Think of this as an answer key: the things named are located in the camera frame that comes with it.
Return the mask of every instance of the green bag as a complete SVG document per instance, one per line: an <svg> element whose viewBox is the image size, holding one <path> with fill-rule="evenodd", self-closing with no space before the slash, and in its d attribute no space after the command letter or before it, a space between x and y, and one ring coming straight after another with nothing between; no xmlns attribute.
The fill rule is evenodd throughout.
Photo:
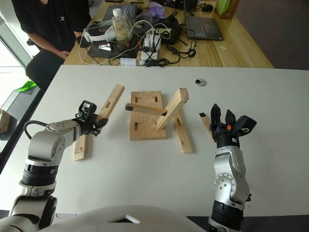
<svg viewBox="0 0 309 232"><path fill-rule="evenodd" d="M24 91L27 91L27 90L35 87L36 85L37 85L36 83L29 80L21 88L15 89L15 91L24 92Z"/></svg>

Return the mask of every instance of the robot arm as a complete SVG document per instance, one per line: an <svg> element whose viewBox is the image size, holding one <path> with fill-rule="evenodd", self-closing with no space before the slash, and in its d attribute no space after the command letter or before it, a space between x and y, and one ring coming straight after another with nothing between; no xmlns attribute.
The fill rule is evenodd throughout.
<svg viewBox="0 0 309 232"><path fill-rule="evenodd" d="M256 122L247 116L236 121L229 110L225 117L226 124L220 122L220 116L220 108L215 104L211 110L212 137L217 143L214 159L215 201L207 231L237 232L243 221L245 202L251 200L239 137L250 133Z"/></svg>
<svg viewBox="0 0 309 232"><path fill-rule="evenodd" d="M21 193L16 198L10 217L0 222L1 231L38 231L51 224L57 199L51 196L56 187L56 175L64 149L81 135L97 136L107 123L96 123L96 105L83 101L72 120L52 123L30 140L26 166L19 182Z"/></svg>

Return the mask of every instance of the wooden plank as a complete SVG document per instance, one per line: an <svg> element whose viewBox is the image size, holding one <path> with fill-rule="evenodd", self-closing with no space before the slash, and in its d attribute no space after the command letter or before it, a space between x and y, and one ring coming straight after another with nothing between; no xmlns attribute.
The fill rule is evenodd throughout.
<svg viewBox="0 0 309 232"><path fill-rule="evenodd" d="M134 111L134 112L140 112L144 114L150 114L150 115L159 115L159 116L165 116L167 114L167 110L165 109L158 109L153 108L145 105L137 105L137 104L131 104L127 103L126 110Z"/></svg>
<svg viewBox="0 0 309 232"><path fill-rule="evenodd" d="M212 138L211 129L210 129L211 122L210 122L209 118L207 117L207 115L205 113L200 113L198 115L199 115L199 118L202 120L203 125L205 126L205 129L207 130L208 134L211 136L211 140L214 142L214 140Z"/></svg>
<svg viewBox="0 0 309 232"><path fill-rule="evenodd" d="M161 130L174 117L174 115L182 108L182 106L189 100L187 88L180 88L169 101L165 109L168 113L165 116L160 116L157 122L157 129Z"/></svg>
<svg viewBox="0 0 309 232"><path fill-rule="evenodd" d="M85 157L87 152L87 139L88 135L84 134L75 141L74 161L81 160Z"/></svg>
<svg viewBox="0 0 309 232"><path fill-rule="evenodd" d="M112 113L112 110L116 106L124 90L125 90L124 86L120 84L116 84L111 94L109 95L108 99L106 100L103 107L101 108L100 112L98 113L96 122L100 121L102 118L109 118L109 116Z"/></svg>
<svg viewBox="0 0 309 232"><path fill-rule="evenodd" d="M180 111L178 111L174 117L174 128L177 133L177 139L179 146L183 153L192 153L192 147L189 140L187 129L185 128Z"/></svg>
<svg viewBox="0 0 309 232"><path fill-rule="evenodd" d="M111 94L109 95L108 99L106 100L99 114L96 117L97 122L103 118L109 118L124 90L124 86L120 84L115 85L114 89L112 90ZM82 135L75 141L75 149L73 156L74 161L84 158L86 154L87 139L88 135Z"/></svg>
<svg viewBox="0 0 309 232"><path fill-rule="evenodd" d="M161 91L132 92L131 103L162 109ZM166 139L165 130L157 130L159 116L131 112L130 140L157 140Z"/></svg>

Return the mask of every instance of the person's hand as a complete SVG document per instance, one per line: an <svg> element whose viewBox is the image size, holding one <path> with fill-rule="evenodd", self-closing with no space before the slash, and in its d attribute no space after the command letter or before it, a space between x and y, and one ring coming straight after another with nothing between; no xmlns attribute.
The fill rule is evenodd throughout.
<svg viewBox="0 0 309 232"><path fill-rule="evenodd" d="M59 56L60 58L63 58L65 60L68 57L69 54L70 54L70 52L68 52L68 51L59 51L57 56Z"/></svg>

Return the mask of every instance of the box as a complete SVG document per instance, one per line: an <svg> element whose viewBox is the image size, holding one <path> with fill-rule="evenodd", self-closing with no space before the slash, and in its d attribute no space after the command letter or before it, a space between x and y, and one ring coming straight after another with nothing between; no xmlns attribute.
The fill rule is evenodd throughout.
<svg viewBox="0 0 309 232"><path fill-rule="evenodd" d="M8 131L10 123L10 115L4 110L0 110L0 134Z"/></svg>
<svg viewBox="0 0 309 232"><path fill-rule="evenodd" d="M220 18L233 18L240 0L217 0L215 10Z"/></svg>

